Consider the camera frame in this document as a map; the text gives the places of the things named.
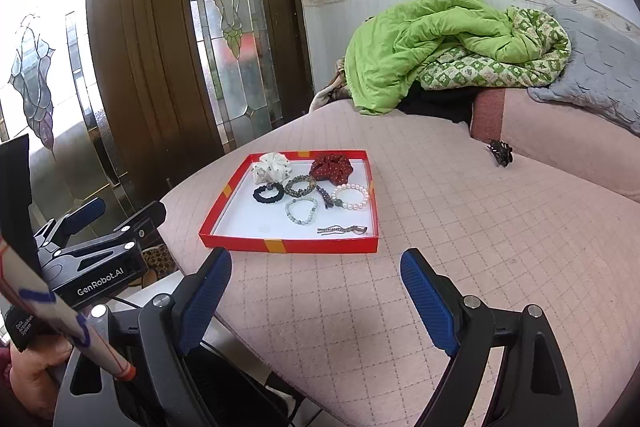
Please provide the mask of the person's left hand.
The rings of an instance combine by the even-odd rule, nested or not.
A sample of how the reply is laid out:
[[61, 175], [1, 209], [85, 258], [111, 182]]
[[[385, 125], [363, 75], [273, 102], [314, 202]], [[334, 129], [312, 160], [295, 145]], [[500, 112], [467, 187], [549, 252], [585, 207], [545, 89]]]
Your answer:
[[68, 360], [73, 346], [65, 337], [43, 335], [29, 343], [20, 351], [11, 343], [9, 382], [15, 398], [29, 413], [52, 421], [58, 383], [49, 373], [51, 367], [58, 367]]

